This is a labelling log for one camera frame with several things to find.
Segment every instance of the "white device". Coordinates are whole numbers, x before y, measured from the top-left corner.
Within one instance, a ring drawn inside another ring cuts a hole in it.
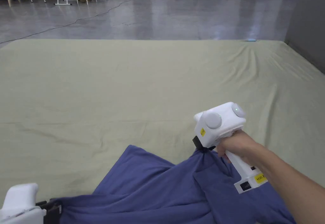
[[[196,136],[193,139],[196,148],[212,150],[220,143],[221,138],[230,137],[234,131],[243,128],[246,122],[245,115],[242,108],[233,102],[196,114],[194,116],[197,122],[194,129]],[[268,181],[258,168],[246,164],[239,156],[229,151],[226,151],[226,156],[241,175],[242,179],[234,184],[240,194]]]
[[[43,224],[46,210],[36,206],[36,183],[12,186],[0,209],[0,223],[4,224]]]

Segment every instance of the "blue cloth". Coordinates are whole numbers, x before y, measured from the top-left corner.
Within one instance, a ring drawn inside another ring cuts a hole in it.
[[[60,198],[61,224],[295,223],[269,183],[243,194],[214,151],[178,165],[130,145],[92,195]]]

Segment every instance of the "gray wall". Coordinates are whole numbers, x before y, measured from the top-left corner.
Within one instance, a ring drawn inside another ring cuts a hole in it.
[[[285,43],[325,73],[325,0],[298,0]]]

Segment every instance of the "hand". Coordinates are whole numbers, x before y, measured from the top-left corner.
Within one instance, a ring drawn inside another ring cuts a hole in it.
[[[257,147],[256,143],[247,133],[242,130],[234,132],[231,137],[222,138],[220,144],[217,145],[216,151],[219,157],[226,157],[226,150],[231,153],[238,155],[247,164],[251,165],[249,162],[248,152],[252,147]]]

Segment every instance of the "bed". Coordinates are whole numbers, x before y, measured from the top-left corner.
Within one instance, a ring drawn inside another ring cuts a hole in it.
[[[0,49],[0,200],[92,193],[125,148],[177,164],[193,115],[233,101],[244,130],[325,186],[325,77],[278,41],[17,40]]]

